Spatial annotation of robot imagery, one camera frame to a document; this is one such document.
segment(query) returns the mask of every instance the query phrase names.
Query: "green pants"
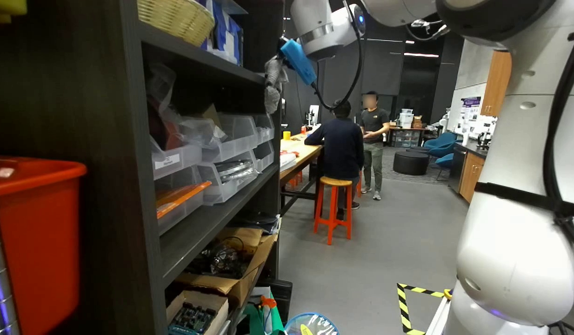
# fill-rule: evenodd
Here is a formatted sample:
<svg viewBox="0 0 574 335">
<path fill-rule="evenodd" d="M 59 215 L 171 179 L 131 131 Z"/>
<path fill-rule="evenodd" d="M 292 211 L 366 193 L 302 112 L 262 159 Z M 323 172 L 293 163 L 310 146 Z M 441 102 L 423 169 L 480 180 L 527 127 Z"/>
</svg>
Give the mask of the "green pants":
<svg viewBox="0 0 574 335">
<path fill-rule="evenodd" d="M 366 182 L 366 187 L 372 186 L 372 168 L 374 168 L 374 184 L 376 191 L 382 190 L 382 143 L 364 143 L 363 144 L 363 178 Z"/>
</svg>

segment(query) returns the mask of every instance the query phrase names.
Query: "label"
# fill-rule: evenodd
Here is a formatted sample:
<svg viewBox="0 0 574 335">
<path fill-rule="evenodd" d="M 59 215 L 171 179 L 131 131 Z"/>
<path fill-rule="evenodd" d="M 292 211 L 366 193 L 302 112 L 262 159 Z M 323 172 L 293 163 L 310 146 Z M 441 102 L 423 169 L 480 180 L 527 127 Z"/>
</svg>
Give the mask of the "label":
<svg viewBox="0 0 574 335">
<path fill-rule="evenodd" d="M 169 165 L 172 165 L 175 163 L 179 163 L 179 154 L 165 157 L 165 161 L 155 161 L 155 170 L 165 168 L 166 166 L 169 166 Z"/>
<path fill-rule="evenodd" d="M 301 335 L 314 335 L 312 333 L 312 331 L 308 327 L 306 327 L 305 324 L 301 325 L 300 330 L 301 330 Z"/>
</svg>

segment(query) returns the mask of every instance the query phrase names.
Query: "person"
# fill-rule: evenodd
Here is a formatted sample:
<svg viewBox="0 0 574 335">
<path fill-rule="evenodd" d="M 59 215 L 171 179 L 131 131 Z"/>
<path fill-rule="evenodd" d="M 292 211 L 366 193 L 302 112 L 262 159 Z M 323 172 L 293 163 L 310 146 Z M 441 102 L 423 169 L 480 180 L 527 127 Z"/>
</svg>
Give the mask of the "person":
<svg viewBox="0 0 574 335">
<path fill-rule="evenodd" d="M 382 199 L 382 134 L 390 128 L 389 112 L 378 108 L 378 93 L 370 91 L 363 95 L 364 111 L 361 112 L 360 127 L 363 132 L 364 166 L 363 174 L 366 184 L 362 193 L 372 191 L 372 169 L 374 169 L 374 200 Z"/>
<path fill-rule="evenodd" d="M 323 123 L 306 138 L 308 146 L 319 146 L 324 139 L 324 174 L 338 180 L 351 180 L 351 199 L 355 198 L 355 189 L 360 181 L 360 170 L 363 167 L 363 136 L 358 125 L 350 118 L 351 104 L 345 101 L 333 111 L 336 119 Z M 337 219 L 345 217 L 345 188 L 339 189 Z M 360 204 L 353 201 L 351 208 L 357 209 Z"/>
</svg>

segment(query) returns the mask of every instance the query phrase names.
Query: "yellow and black caution tape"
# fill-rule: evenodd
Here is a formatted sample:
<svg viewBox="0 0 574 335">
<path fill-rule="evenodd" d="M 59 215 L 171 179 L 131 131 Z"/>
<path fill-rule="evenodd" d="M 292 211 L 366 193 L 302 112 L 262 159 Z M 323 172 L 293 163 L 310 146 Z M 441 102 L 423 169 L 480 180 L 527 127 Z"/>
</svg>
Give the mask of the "yellow and black caution tape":
<svg viewBox="0 0 574 335">
<path fill-rule="evenodd" d="M 417 293 L 424 293 L 433 297 L 442 298 L 444 293 L 427 290 L 425 288 L 416 288 L 415 286 L 397 283 L 397 293 L 399 295 L 400 307 L 400 322 L 402 323 L 402 331 L 407 335 L 425 335 L 425 331 L 413 329 L 411 326 L 411 319 L 409 318 L 409 308 L 407 307 L 407 295 L 405 290 L 410 290 Z"/>
</svg>

